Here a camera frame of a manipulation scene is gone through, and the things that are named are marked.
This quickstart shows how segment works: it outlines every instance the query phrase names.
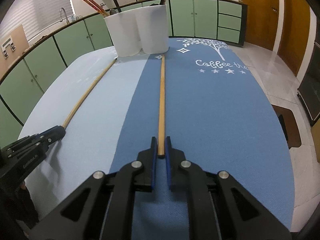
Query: white tree print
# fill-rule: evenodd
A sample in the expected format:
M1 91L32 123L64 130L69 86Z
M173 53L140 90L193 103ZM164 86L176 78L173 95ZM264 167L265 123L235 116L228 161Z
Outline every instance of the white tree print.
M230 49L229 46L224 43L223 41L216 41L216 40L210 40L210 39L197 39L197 38L185 38L184 40L181 40L183 42L183 46L187 47L191 44L202 44L205 46L210 46L213 48L221 57L222 60L225 61L224 57L222 56L220 49Z

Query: window blind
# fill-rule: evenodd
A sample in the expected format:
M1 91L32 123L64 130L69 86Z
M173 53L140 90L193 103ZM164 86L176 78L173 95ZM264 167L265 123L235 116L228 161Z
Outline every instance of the window blind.
M0 23L0 39L22 24L27 40L31 40L60 21L61 7L67 16L73 15L70 0L15 0Z

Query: sink faucet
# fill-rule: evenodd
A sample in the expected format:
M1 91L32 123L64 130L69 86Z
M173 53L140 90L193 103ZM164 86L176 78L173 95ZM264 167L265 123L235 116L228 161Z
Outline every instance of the sink faucet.
M62 10L63 10L63 12L64 12L64 16L66 17L67 24L69 24L70 22L69 22L69 20L68 20L66 10L65 10L63 7L60 8L60 22L63 21L63 19L62 19Z

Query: dark blue tablecloth section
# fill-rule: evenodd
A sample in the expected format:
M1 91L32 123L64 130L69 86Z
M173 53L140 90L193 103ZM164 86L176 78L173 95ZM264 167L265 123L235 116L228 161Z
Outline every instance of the dark blue tablecloth section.
M150 147L158 133L159 55L150 55L132 97L110 172ZM262 89L223 42L170 39L166 65L166 136L203 170L226 170L290 228L294 180L287 143ZM157 160L153 193L137 193L132 239L188 239L183 194L166 184Z

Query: metal bolt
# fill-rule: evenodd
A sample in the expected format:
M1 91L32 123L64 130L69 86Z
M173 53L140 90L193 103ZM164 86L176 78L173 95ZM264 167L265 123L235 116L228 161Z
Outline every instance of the metal bolt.
M94 174L93 174L93 177L95 179L101 179L103 177L103 172L102 171L96 171Z
M222 179L227 179L229 177L229 173L227 173L226 171L220 171L219 177Z
M131 163L131 166L134 168L140 168L142 166L142 162L141 161L134 161Z
M183 168L189 168L191 166L191 162L190 161L182 161L181 166Z

